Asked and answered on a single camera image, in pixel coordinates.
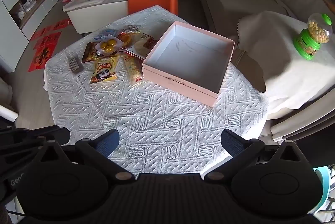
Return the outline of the yellow panda snack bag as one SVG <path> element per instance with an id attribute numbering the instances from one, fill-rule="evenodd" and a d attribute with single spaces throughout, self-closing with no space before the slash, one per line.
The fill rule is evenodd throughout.
<path id="1" fill-rule="evenodd" d="M 94 72 L 90 83 L 109 82 L 117 79 L 116 66 L 119 61 L 119 55 L 112 55 L 97 59 L 94 62 Z"/>

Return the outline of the dark small bar packet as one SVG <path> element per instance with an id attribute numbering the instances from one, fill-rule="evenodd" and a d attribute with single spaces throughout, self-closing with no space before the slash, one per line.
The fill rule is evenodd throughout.
<path id="1" fill-rule="evenodd" d="M 78 56 L 70 56 L 68 58 L 68 66 L 74 75 L 79 74 L 83 70 L 82 63 L 78 59 Z"/>

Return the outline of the pale puffed snack bag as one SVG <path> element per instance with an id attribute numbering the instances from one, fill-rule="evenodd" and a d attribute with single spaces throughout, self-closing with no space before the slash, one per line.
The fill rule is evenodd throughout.
<path id="1" fill-rule="evenodd" d="M 142 80 L 144 80 L 141 60 L 129 54 L 123 54 L 122 57 L 131 85 L 139 84 Z"/>

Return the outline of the dark red snack packet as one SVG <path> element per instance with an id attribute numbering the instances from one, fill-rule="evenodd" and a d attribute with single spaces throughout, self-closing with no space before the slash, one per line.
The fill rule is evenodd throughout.
<path id="1" fill-rule="evenodd" d="M 98 42 L 89 42 L 86 45 L 84 54 L 82 56 L 82 63 L 95 61 L 96 59 L 100 58 L 102 55 L 100 52 L 98 52 L 95 48 L 95 46 L 98 44 Z"/>

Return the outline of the yellow candies clear pack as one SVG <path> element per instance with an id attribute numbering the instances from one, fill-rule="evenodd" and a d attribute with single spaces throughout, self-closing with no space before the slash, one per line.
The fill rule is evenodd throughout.
<path id="1" fill-rule="evenodd" d="M 104 41 L 99 42 L 95 49 L 102 55 L 108 56 L 114 52 L 117 52 L 120 48 L 123 47 L 123 41 L 114 37 L 108 36 Z"/>

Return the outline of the blue small candy packet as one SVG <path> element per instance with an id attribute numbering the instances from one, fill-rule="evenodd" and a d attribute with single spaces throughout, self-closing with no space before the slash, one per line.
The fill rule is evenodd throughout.
<path id="1" fill-rule="evenodd" d="M 94 41 L 103 41 L 111 36 L 115 37 L 118 33 L 118 30 L 115 29 L 104 29 L 99 34 L 94 36 Z"/>

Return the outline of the orange bread packet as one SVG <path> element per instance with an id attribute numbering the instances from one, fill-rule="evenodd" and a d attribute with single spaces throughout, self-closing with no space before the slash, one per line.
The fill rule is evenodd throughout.
<path id="1" fill-rule="evenodd" d="M 140 25 L 127 25 L 117 35 L 117 38 L 123 42 L 124 47 L 133 45 L 140 37 Z"/>

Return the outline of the rice cracker packet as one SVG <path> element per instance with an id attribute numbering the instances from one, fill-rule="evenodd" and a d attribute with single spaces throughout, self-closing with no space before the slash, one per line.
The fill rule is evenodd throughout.
<path id="1" fill-rule="evenodd" d="M 156 43 L 157 40 L 155 38 L 149 34 L 142 33 L 135 37 L 135 42 L 126 48 L 125 52 L 144 61 Z"/>

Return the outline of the white quilted tablecloth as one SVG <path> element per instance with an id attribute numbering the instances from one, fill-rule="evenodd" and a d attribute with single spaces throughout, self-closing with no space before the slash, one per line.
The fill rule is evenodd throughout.
<path id="1" fill-rule="evenodd" d="M 175 21 L 186 23 L 155 5 L 110 28 L 140 25 L 143 33 L 159 41 Z M 56 54 L 44 70 L 54 123 L 70 131 L 70 144 L 116 129 L 120 142 L 110 159 L 128 172 L 204 175 L 230 158 L 221 144 L 223 130 L 247 140 L 260 136 L 267 116 L 265 98 L 231 62 L 214 106 L 148 80 L 131 85 L 122 60 L 116 80 L 91 84 L 94 64 L 84 64 L 84 70 L 74 75 L 68 58 L 81 56 L 94 36 Z"/>

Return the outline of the pink gift box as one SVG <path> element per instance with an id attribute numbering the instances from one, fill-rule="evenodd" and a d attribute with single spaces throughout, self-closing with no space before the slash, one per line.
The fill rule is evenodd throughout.
<path id="1" fill-rule="evenodd" d="M 214 106 L 235 42 L 175 21 L 143 61 L 145 79 L 207 106 Z"/>

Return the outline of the white draped cloth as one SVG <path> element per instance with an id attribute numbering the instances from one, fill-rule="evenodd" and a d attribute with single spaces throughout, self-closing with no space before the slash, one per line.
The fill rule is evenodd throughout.
<path id="1" fill-rule="evenodd" d="M 293 39 L 306 23 L 272 11 L 245 16 L 237 25 L 238 49 L 263 71 L 267 118 L 281 118 L 334 87 L 334 40 L 312 60 L 304 59 Z"/>

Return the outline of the red paper decorations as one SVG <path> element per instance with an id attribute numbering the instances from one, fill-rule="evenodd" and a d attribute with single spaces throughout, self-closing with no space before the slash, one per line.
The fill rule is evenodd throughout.
<path id="1" fill-rule="evenodd" d="M 35 54 L 28 68 L 28 72 L 40 70 L 45 67 L 48 60 L 51 59 L 61 35 L 61 30 L 71 25 L 70 19 L 63 19 L 53 25 L 48 25 L 45 28 L 36 31 L 31 40 L 36 40 L 33 47 Z"/>

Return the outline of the green candy dispenser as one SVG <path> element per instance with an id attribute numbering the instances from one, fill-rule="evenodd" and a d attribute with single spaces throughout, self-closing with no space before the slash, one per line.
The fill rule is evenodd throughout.
<path id="1" fill-rule="evenodd" d="M 307 27 L 294 39 L 297 52 L 306 60 L 312 60 L 321 44 L 329 42 L 333 34 L 332 20 L 325 13 L 314 13 L 307 21 Z"/>

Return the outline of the white coffee table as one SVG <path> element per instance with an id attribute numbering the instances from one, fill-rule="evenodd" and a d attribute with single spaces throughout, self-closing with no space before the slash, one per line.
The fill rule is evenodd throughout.
<path id="1" fill-rule="evenodd" d="M 79 34 L 90 33 L 128 15 L 128 0 L 71 0 L 62 8 Z"/>

